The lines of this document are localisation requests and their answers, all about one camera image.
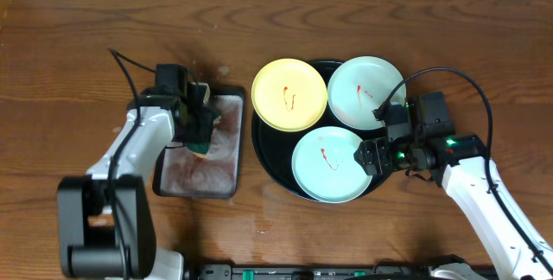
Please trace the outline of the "green yellow sponge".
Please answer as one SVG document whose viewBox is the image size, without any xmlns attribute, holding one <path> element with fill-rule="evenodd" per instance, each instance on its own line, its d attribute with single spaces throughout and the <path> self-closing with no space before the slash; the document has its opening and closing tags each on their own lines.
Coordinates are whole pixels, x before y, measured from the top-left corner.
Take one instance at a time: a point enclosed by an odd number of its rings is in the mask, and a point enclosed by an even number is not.
<svg viewBox="0 0 553 280">
<path fill-rule="evenodd" d="M 187 128 L 185 146 L 196 156 L 205 157 L 211 145 L 214 129 L 220 120 L 221 115 L 217 113 L 195 120 L 193 125 Z"/>
</svg>

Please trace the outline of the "light blue plate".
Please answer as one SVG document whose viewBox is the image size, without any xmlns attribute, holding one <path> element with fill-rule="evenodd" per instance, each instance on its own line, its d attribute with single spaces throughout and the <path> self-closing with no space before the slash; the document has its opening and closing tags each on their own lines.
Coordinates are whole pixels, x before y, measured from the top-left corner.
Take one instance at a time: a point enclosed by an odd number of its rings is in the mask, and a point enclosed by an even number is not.
<svg viewBox="0 0 553 280">
<path fill-rule="evenodd" d="M 357 134 L 337 126 L 310 131 L 292 154 L 296 183 L 321 202 L 338 204 L 360 197 L 372 182 L 353 157 L 361 142 Z"/>
<path fill-rule="evenodd" d="M 332 113 L 356 130 L 383 126 L 372 111 L 379 108 L 403 75 L 387 60 L 360 56 L 341 64 L 327 85 L 327 102 Z"/>
</svg>

